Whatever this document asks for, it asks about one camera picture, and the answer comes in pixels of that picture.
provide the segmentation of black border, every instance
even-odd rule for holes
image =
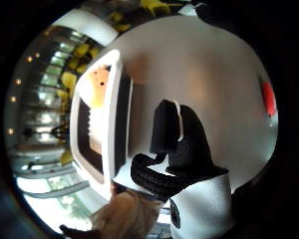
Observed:
[[[104,177],[103,158],[99,153],[90,148],[89,115],[90,108],[80,99],[77,125],[78,149],[85,160],[97,169]]]
[[[117,174],[121,166],[126,162],[127,157],[127,133],[128,133],[128,115],[130,109],[130,89],[132,81],[122,70],[117,115],[116,115],[116,129],[115,129],[115,174]]]
[[[0,1],[0,238],[13,225],[20,238],[61,238],[42,222],[25,202],[12,178],[4,148],[3,106],[13,68],[32,39],[81,0]],[[259,207],[228,238],[299,237],[299,2],[227,0],[227,11],[235,9],[238,24],[261,37],[271,56],[265,60],[277,98],[279,132],[277,145],[266,170],[247,203]],[[19,205],[7,206],[16,201]],[[27,231],[24,223],[33,228]]]

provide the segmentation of person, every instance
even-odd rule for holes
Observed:
[[[193,109],[162,100],[154,112],[150,152],[156,158],[139,153],[131,165],[132,180],[144,190],[113,181],[109,204],[91,217],[92,230],[62,225],[64,234],[74,239],[146,238],[168,199],[173,239],[217,238],[234,225],[228,170],[213,164]],[[149,168],[164,160],[166,174]]]

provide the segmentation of window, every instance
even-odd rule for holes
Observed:
[[[75,37],[77,37],[77,38],[83,38],[84,37],[83,34],[78,33],[77,31],[72,31],[72,35],[75,36]]]
[[[66,61],[64,59],[62,59],[62,58],[52,57],[51,64],[56,65],[56,66],[62,68],[66,64]]]
[[[69,53],[65,53],[65,52],[61,52],[61,51],[56,52],[54,55],[58,58],[62,58],[62,59],[65,59],[65,60],[70,57]]]
[[[50,65],[50,66],[47,67],[46,73],[52,74],[52,75],[55,75],[55,76],[60,76],[61,73],[62,73],[62,68]]]
[[[73,49],[74,49],[74,46],[70,46],[70,45],[68,45],[66,43],[61,43],[60,44],[60,50],[62,52],[71,53],[73,51]]]
[[[57,86],[58,81],[59,79],[57,76],[44,74],[41,80],[41,84],[55,87]]]
[[[62,189],[81,180],[77,173],[71,173],[48,179],[18,177],[17,183],[25,191],[44,193]],[[57,232],[61,232],[61,224],[81,230],[90,229],[92,225],[89,217],[106,204],[90,187],[58,198],[39,199],[25,195],[25,199],[38,216]]]
[[[41,124],[57,124],[60,122],[60,114],[56,112],[38,112],[37,122]]]
[[[39,104],[43,106],[52,106],[53,102],[57,99],[56,92],[56,89],[50,89],[48,87],[39,87]]]

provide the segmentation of yellow decoration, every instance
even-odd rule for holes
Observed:
[[[88,64],[81,64],[78,68],[77,68],[77,73],[83,74],[88,68]]]
[[[72,73],[64,72],[61,77],[62,84],[69,89],[69,97],[72,98],[78,77]]]
[[[182,4],[167,4],[159,0],[141,0],[141,6],[150,11],[151,15],[156,17],[156,13],[171,14],[169,6],[182,6]]]
[[[113,13],[111,13],[111,15],[109,16],[109,20],[111,20],[114,23],[119,23],[120,21],[122,21],[124,19],[124,15],[121,12],[118,11],[114,11]]]
[[[81,58],[84,55],[86,55],[86,53],[89,51],[90,49],[90,45],[87,43],[84,44],[80,44],[78,47],[76,47],[76,49],[73,51],[73,55]]]
[[[80,63],[80,59],[77,57],[73,57],[68,62],[68,68],[75,71],[77,69],[77,67],[79,66],[79,63]]]
[[[130,27],[131,24],[117,24],[114,26],[114,28],[120,33],[127,31]]]
[[[92,58],[96,58],[100,53],[100,49],[97,47],[94,47],[89,51],[89,53],[92,56]]]
[[[60,157],[61,165],[64,166],[72,161],[73,161],[72,154],[68,149],[66,149]]]
[[[69,105],[69,94],[63,90],[57,90],[57,95],[61,98],[61,112],[65,112]]]

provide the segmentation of fisheye view circle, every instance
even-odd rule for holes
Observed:
[[[253,48],[203,21],[206,7],[89,0],[24,49],[5,146],[24,198],[54,231],[217,238],[235,225],[231,195],[261,176],[278,109]]]

